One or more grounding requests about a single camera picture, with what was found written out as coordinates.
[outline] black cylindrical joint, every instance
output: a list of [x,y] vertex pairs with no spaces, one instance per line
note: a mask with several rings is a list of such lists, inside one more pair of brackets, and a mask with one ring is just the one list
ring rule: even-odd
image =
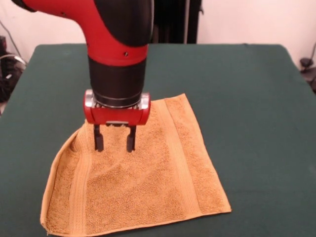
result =
[[108,107],[130,107],[140,100],[146,60],[130,66],[108,66],[89,57],[90,83],[95,99]]

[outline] white wall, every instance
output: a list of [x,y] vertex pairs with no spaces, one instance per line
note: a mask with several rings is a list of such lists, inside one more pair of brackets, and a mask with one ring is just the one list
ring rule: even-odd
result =
[[[79,26],[43,13],[29,13],[0,0],[0,20],[23,57],[38,44],[84,42]],[[298,65],[316,41],[316,0],[202,0],[198,43],[279,43]],[[0,26],[0,34],[5,31]],[[10,50],[14,52],[8,39]]]
[[202,0],[198,43],[278,43],[299,65],[316,41],[316,0]]
[[[80,27],[73,21],[16,6],[11,0],[0,0],[0,20],[10,30],[22,56],[29,60],[39,44],[85,42]],[[0,34],[7,36],[0,26]],[[9,50],[16,52],[7,38]]]

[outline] towel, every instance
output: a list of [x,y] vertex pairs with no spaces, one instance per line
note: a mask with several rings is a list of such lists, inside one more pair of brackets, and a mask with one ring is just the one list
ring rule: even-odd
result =
[[56,155],[40,222],[48,234],[89,237],[231,212],[185,94],[152,102],[126,152],[126,127],[101,127],[94,149],[86,121]]

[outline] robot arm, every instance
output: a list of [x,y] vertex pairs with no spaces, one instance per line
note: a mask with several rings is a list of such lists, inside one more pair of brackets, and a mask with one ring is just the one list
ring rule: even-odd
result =
[[127,150],[134,150],[136,126],[146,124],[150,112],[150,97],[142,91],[154,0],[12,1],[28,11],[72,19],[80,25],[92,88],[84,97],[84,113],[95,125],[95,147],[103,150],[100,124],[123,124],[131,128]]

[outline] green tablecloth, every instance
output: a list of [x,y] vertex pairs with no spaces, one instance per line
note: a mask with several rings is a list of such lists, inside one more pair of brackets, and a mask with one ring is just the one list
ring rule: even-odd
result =
[[[186,93],[233,212],[129,237],[315,237],[316,99],[278,45],[151,45],[145,91]],[[44,237],[49,169],[82,125],[84,45],[36,49],[0,118],[0,236]]]

